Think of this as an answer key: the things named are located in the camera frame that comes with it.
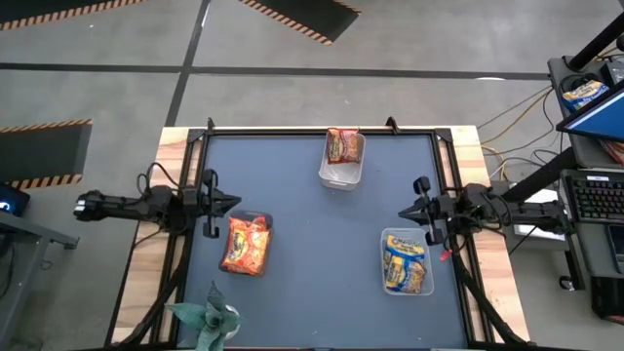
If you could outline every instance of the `snack bag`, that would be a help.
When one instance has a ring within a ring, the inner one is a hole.
[[[386,289],[419,294],[427,274],[424,258],[424,249],[415,242],[388,235],[383,254]]]
[[[230,232],[219,269],[252,276],[264,273],[271,241],[270,214],[235,211],[230,216]]]
[[[358,130],[328,129],[328,163],[340,164],[347,162],[360,163],[360,145]]]
[[[574,112],[607,90],[608,86],[605,84],[597,81],[590,81],[571,92],[563,93],[562,98],[564,98],[565,107],[571,112]]]

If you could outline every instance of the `floor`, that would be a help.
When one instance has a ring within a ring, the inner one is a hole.
[[[154,158],[166,124],[203,126],[210,116],[220,126],[368,125],[394,116],[404,125],[480,125],[548,86],[543,75],[546,59],[576,53],[622,11],[616,0],[348,2],[363,15],[331,47],[234,0],[210,3],[194,57],[193,50],[191,56],[186,53],[197,19],[203,20],[198,17],[201,0],[149,0],[0,31],[0,62],[401,69],[426,77],[250,75],[223,68],[212,70],[217,74],[192,74],[184,87],[178,84],[179,77],[187,77],[184,71],[0,70],[0,126],[95,120],[83,181],[30,191],[28,216],[80,236],[81,242],[75,252],[50,250],[54,267],[39,275],[20,324],[24,347],[43,344],[44,350],[70,350],[102,345],[135,224],[115,219],[78,222],[71,214],[74,200],[93,188],[135,194],[135,177]],[[519,74],[514,80],[474,79],[475,74],[505,73]],[[174,94],[179,104],[170,108]],[[553,97],[545,108],[553,120],[561,118]],[[521,112],[515,109],[481,128],[482,140],[496,136]],[[497,150],[520,146],[548,127],[537,105],[489,145]],[[533,146],[559,151],[559,139],[552,133]],[[507,156],[529,158],[533,150]],[[514,162],[507,168],[513,180],[534,170]],[[487,157],[487,163],[494,173],[496,160]],[[618,349],[622,327],[595,318],[586,292],[559,288],[564,262],[562,253],[518,250],[512,256],[532,340],[568,348]]]

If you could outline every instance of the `clear plastic bin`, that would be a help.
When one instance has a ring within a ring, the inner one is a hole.
[[[386,241],[388,235],[392,234],[398,238],[406,239],[414,241],[416,244],[422,246],[425,251],[425,259],[422,262],[425,268],[425,277],[422,280],[422,285],[420,286],[420,293],[404,293],[404,292],[392,292],[386,289],[385,285],[385,272],[383,269],[383,253],[386,249]],[[383,290],[389,294],[393,295],[402,295],[402,296],[426,296],[433,293],[433,270],[431,269],[431,255],[429,253],[429,246],[427,246],[427,241],[425,239],[426,233],[424,230],[420,228],[385,228],[381,232],[381,241],[379,242],[379,246],[381,248],[381,287]]]
[[[319,170],[319,176],[321,177],[321,183],[326,187],[340,189],[340,190],[353,190],[360,182],[362,177],[362,165],[364,165],[364,148],[366,147],[366,139],[363,135],[358,133],[358,147],[360,149],[360,163],[348,162],[342,164],[328,163],[328,143],[326,136],[325,149],[323,150],[323,160],[321,161],[321,170]]]

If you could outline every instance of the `green plant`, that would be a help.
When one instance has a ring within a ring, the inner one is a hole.
[[[185,325],[199,331],[195,351],[221,351],[225,336],[234,332],[240,324],[237,314],[225,307],[225,297],[212,282],[206,306],[195,303],[166,305]]]

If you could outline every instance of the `blue table surface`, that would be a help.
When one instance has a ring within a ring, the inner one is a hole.
[[[219,189],[241,196],[235,210],[270,213],[274,232],[262,277],[225,273],[228,219],[221,237],[196,226],[184,301],[204,304],[211,280],[243,318],[228,346],[465,347],[457,287],[442,246],[431,247],[435,289],[394,296],[382,289],[384,228],[417,227],[397,212],[416,198],[413,181],[440,193],[429,136],[367,136],[362,179],[353,191],[329,189],[318,171],[324,136],[211,137],[207,168]],[[180,341],[197,333],[182,327]]]

